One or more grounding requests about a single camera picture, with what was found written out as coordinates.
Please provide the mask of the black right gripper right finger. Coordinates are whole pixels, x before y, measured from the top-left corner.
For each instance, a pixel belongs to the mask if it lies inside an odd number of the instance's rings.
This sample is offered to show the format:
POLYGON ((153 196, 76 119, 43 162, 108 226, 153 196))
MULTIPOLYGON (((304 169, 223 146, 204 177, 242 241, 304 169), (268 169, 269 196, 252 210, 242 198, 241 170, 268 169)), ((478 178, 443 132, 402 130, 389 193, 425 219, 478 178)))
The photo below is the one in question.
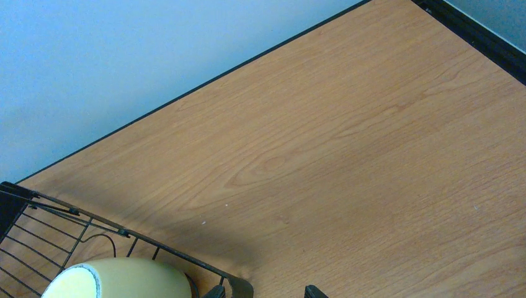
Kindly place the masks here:
POLYGON ((328 296, 315 285, 305 287, 304 298, 328 298, 328 296))

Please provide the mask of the yellow ceramic mug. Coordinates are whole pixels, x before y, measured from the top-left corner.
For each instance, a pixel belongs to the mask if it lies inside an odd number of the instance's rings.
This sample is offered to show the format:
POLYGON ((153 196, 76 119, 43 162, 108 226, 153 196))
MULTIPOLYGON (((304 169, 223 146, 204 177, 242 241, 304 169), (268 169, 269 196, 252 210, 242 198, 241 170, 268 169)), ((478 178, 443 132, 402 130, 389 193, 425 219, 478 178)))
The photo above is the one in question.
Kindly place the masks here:
POLYGON ((70 266, 42 297, 192 297, 186 275, 143 258, 106 258, 70 266))

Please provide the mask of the black wire dish rack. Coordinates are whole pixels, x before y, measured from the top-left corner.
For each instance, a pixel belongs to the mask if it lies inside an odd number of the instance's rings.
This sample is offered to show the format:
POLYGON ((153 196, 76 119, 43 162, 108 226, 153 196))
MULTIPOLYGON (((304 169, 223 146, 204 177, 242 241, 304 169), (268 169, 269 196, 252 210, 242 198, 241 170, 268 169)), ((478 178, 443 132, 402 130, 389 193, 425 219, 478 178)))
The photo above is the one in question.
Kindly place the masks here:
POLYGON ((190 279, 193 297, 216 285, 225 297, 253 297, 245 279, 70 203, 1 183, 1 296, 40 297, 67 267, 107 257, 143 257, 204 275, 190 279))

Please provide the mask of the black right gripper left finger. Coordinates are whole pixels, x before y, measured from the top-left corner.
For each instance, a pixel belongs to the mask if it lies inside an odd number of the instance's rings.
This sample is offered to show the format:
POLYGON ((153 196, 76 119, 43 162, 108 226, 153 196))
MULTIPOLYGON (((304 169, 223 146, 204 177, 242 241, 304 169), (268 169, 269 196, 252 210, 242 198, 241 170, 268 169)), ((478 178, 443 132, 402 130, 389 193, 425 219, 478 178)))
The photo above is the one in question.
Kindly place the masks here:
POLYGON ((225 287, 216 285, 210 289, 202 298, 225 298, 225 287))

